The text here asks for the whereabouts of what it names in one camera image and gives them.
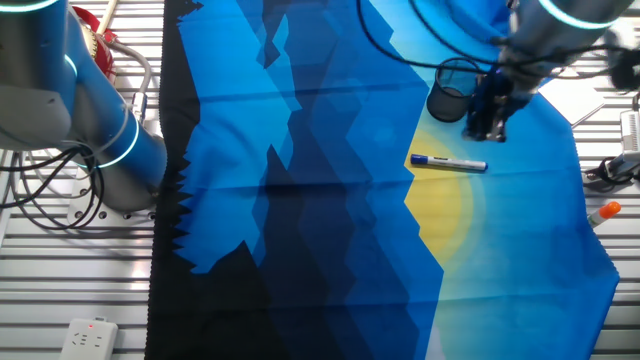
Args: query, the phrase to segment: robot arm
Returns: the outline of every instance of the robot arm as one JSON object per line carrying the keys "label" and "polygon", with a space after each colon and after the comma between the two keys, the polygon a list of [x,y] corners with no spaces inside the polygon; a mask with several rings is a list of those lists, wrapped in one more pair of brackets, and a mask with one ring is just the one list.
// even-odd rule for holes
{"label": "robot arm", "polygon": [[162,181],[166,149],[136,121],[82,31],[67,0],[0,0],[0,148],[75,141],[102,150],[104,203],[145,209]]}
{"label": "robot arm", "polygon": [[[541,57],[586,48],[595,43],[625,11],[633,0],[520,0],[510,1],[511,35],[500,53],[499,63],[523,63]],[[608,37],[620,45],[620,36]],[[620,87],[632,66],[635,52],[609,54],[611,73]],[[573,63],[579,54],[556,56],[553,61],[535,62],[519,67],[494,66],[485,75],[474,95],[463,136],[475,141],[507,139],[506,122],[516,111],[525,107],[537,93],[542,80],[558,67]],[[625,84],[626,87],[637,86]]]}

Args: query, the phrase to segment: metal grid table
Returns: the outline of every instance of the metal grid table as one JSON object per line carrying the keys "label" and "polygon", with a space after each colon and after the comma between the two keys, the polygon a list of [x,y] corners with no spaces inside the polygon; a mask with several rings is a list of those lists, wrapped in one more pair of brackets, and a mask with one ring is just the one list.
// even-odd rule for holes
{"label": "metal grid table", "polygon": [[[102,16],[107,0],[72,0]],[[147,118],[158,126],[158,85],[162,53],[163,1],[120,0],[112,28],[120,40],[146,56],[153,67]],[[640,13],[629,13],[640,34]],[[133,60],[115,54],[118,90],[131,100],[143,70]],[[578,71],[604,64],[586,57]],[[589,84],[606,97],[606,106],[575,129],[583,168],[597,166],[621,151],[621,111],[631,95],[620,96],[604,78]],[[34,173],[29,179],[38,182]],[[58,176],[54,186],[70,194],[73,177]],[[615,199],[622,213],[597,229],[622,281],[592,360],[640,360],[640,185],[615,194],[587,193],[589,210]],[[60,219],[69,200],[45,192],[41,202]],[[0,215],[0,360],[58,359],[66,328],[73,318],[106,316],[120,327],[114,360],[142,360],[146,338],[149,267],[153,231],[136,227],[90,236],[44,231],[19,211]]]}

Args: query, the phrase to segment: orange cap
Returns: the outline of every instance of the orange cap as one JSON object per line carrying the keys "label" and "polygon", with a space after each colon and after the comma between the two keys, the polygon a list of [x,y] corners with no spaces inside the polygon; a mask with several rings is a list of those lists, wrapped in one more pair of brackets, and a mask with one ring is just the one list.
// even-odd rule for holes
{"label": "orange cap", "polygon": [[615,201],[612,201],[607,205],[601,207],[599,213],[600,213],[600,216],[602,216],[604,219],[611,219],[617,213],[619,213],[621,209],[622,209],[622,206],[620,206],[620,204],[618,204]]}

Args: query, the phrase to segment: red object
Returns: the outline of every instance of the red object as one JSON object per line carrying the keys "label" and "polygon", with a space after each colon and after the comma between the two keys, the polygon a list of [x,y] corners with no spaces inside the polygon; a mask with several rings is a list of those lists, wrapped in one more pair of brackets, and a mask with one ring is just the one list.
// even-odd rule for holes
{"label": "red object", "polygon": [[[94,33],[98,30],[100,26],[100,20],[90,13],[88,10],[83,8],[74,6],[73,10],[75,10],[78,17],[82,19],[87,25],[91,27],[91,31]],[[93,60],[96,62],[102,73],[111,81],[111,83],[115,83],[116,81],[116,71],[113,66],[113,55],[111,55],[111,51],[107,46],[106,42],[114,42],[116,41],[117,35],[114,34],[111,30],[106,30],[103,36],[98,36],[95,34],[97,49],[96,53],[93,56]]]}

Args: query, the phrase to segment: power strip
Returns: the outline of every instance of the power strip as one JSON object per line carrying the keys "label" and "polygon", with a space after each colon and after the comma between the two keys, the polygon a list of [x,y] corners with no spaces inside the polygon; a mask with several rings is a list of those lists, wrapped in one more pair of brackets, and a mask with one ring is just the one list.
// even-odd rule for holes
{"label": "power strip", "polygon": [[74,319],[69,324],[60,360],[110,360],[118,325],[103,318]]}

